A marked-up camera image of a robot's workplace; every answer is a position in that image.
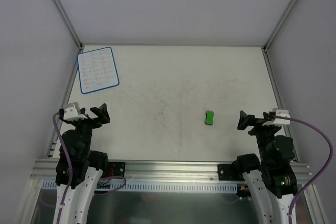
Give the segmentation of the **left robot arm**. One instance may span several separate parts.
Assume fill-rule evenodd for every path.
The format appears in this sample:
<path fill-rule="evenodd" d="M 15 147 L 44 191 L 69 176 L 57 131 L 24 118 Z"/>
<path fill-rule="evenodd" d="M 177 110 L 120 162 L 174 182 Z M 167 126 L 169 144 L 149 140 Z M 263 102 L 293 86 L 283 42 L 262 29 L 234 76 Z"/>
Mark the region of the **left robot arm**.
<path fill-rule="evenodd" d="M 107 105 L 90 109 L 95 118 L 85 111 L 75 102 L 52 117 L 61 143 L 54 223 L 86 223 L 96 185 L 109 172 L 107 154 L 91 150 L 92 131 L 110 122 Z"/>

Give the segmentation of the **green black eraser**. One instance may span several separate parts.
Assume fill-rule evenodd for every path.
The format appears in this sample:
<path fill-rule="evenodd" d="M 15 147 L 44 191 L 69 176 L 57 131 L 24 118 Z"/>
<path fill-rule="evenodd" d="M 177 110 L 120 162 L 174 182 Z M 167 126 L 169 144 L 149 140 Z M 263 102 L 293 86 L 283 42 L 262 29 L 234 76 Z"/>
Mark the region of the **green black eraser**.
<path fill-rule="evenodd" d="M 214 124 L 214 111 L 206 111 L 205 112 L 205 121 L 206 125 L 213 125 Z"/>

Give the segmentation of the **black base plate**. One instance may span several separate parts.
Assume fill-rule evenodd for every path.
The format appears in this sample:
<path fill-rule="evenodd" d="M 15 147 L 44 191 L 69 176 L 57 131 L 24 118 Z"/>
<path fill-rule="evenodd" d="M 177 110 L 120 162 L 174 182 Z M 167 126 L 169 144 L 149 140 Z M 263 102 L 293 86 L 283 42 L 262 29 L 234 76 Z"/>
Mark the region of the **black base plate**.
<path fill-rule="evenodd" d="M 108 177 L 121 176 L 125 175 L 125 162 L 109 161 L 107 166 L 107 175 Z"/>
<path fill-rule="evenodd" d="M 239 174 L 232 164 L 218 164 L 217 173 L 219 181 L 238 181 Z"/>

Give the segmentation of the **blue framed whiteboard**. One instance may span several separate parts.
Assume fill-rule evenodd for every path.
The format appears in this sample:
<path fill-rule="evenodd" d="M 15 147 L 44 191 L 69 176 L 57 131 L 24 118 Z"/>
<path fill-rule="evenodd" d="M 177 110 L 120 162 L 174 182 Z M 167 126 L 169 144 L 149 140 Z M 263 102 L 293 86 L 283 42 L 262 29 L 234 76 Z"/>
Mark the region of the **blue framed whiteboard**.
<path fill-rule="evenodd" d="M 82 94 L 113 88 L 120 84 L 111 47 L 79 53 L 77 64 Z"/>

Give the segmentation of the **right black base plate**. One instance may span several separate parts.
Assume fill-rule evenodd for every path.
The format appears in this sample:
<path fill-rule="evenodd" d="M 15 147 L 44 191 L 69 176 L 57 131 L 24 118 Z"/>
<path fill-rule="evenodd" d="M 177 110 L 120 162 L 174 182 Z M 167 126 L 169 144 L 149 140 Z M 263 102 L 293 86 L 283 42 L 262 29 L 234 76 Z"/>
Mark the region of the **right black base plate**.
<path fill-rule="evenodd" d="M 232 164 L 218 164 L 217 173 L 219 181 L 238 181 L 239 174 Z"/>

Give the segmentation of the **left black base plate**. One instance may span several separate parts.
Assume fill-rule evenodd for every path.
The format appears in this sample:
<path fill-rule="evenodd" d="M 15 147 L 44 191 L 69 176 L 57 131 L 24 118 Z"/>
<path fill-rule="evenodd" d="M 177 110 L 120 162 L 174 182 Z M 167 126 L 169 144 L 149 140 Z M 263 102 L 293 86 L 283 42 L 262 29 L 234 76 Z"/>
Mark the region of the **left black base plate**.
<path fill-rule="evenodd" d="M 107 175 L 108 177 L 121 176 L 125 175 L 125 162 L 109 161 L 107 166 Z"/>

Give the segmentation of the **left aluminium frame post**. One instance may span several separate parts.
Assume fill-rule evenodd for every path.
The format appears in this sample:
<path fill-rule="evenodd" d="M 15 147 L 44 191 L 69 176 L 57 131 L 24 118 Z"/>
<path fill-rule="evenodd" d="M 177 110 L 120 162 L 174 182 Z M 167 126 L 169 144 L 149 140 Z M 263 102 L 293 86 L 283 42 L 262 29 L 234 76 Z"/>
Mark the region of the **left aluminium frame post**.
<path fill-rule="evenodd" d="M 79 36 L 77 32 L 75 31 L 75 28 L 73 24 L 71 23 L 63 4 L 61 3 L 60 0 L 52 0 L 52 2 L 55 5 L 59 15 L 61 16 L 62 21 L 65 23 L 65 26 L 67 27 L 67 30 L 70 33 L 70 36 L 72 37 L 75 45 L 77 46 L 79 50 L 81 50 L 82 42 L 80 41 Z"/>

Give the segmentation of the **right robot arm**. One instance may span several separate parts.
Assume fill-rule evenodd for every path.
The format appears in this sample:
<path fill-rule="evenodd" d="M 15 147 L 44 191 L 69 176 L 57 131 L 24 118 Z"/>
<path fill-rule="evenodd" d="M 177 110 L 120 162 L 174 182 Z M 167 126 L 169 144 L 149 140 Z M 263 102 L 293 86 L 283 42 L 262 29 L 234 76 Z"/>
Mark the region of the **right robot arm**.
<path fill-rule="evenodd" d="M 255 204 L 259 223 L 296 223 L 297 178 L 290 165 L 294 160 L 293 139 L 279 135 L 289 125 L 288 111 L 274 109 L 262 118 L 240 111 L 237 129 L 248 127 L 256 138 L 258 154 L 237 156 L 229 171 L 244 180 Z"/>

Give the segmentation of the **aluminium mounting rail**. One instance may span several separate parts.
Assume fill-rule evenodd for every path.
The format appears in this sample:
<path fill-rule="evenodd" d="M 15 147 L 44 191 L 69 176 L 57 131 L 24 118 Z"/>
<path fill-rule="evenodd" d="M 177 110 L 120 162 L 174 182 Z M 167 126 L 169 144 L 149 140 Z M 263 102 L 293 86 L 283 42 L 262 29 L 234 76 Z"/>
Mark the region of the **aluminium mounting rail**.
<path fill-rule="evenodd" d="M 111 163 L 125 163 L 118 167 L 124 169 L 124 176 L 132 182 L 177 182 L 177 183 L 210 183 L 218 182 L 219 174 L 232 162 L 186 162 L 186 161 L 122 161 L 109 160 Z M 37 159 L 30 174 L 30 179 L 56 178 L 58 159 Z M 304 184 L 312 177 L 308 164 L 291 163 L 298 184 Z"/>

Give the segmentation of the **right aluminium frame post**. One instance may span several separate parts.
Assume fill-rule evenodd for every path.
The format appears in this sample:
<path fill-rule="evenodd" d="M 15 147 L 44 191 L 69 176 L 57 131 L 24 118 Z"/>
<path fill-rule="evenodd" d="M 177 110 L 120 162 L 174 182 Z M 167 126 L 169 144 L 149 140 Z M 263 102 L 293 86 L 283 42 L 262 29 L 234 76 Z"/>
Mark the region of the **right aluminium frame post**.
<path fill-rule="evenodd" d="M 285 23 L 286 19 L 288 18 L 289 14 L 291 13 L 292 9 L 295 7 L 298 0 L 290 0 L 288 5 L 286 6 L 284 12 L 281 14 L 275 28 L 273 29 L 271 35 L 269 36 L 267 42 L 263 46 L 263 50 L 267 51 L 273 41 L 275 40 L 277 34 L 279 33 L 280 29 L 282 28 L 283 24 Z"/>

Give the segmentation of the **aluminium frame post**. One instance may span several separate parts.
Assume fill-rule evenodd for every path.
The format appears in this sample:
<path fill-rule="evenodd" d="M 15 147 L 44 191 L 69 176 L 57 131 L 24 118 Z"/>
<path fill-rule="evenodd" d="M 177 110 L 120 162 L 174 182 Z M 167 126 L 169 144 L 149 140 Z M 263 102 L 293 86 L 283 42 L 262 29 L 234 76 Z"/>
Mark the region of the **aluminium frame post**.
<path fill-rule="evenodd" d="M 263 50 L 267 51 L 273 41 L 275 40 L 277 34 L 279 33 L 280 29 L 282 28 L 283 24 L 285 23 L 286 19 L 288 18 L 289 14 L 291 13 L 292 9 L 295 7 L 298 0 L 290 0 L 288 5 L 286 6 L 284 12 L 281 14 L 275 28 L 273 29 L 271 35 L 269 36 L 267 42 L 263 46 Z"/>
<path fill-rule="evenodd" d="M 63 4 L 61 3 L 60 0 L 52 0 L 52 2 L 55 5 L 59 15 L 61 16 L 62 21 L 65 23 L 65 26 L 67 27 L 67 30 L 70 33 L 70 36 L 72 37 L 75 45 L 77 46 L 79 50 L 81 50 L 82 42 L 80 41 L 79 36 L 77 32 L 75 31 L 75 28 L 73 24 L 71 23 Z"/>

